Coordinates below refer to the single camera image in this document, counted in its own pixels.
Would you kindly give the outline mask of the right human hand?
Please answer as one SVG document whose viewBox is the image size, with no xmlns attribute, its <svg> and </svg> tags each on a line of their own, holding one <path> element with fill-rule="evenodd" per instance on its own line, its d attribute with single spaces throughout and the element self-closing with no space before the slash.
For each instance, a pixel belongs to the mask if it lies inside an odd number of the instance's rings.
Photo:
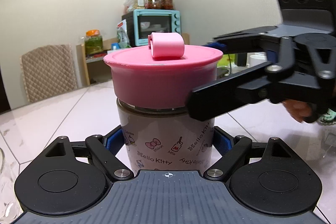
<svg viewBox="0 0 336 224">
<path fill-rule="evenodd" d="M 297 122 L 302 123 L 306 118 L 311 117 L 312 108 L 305 102 L 285 100 L 282 105 L 289 115 Z"/>
</svg>

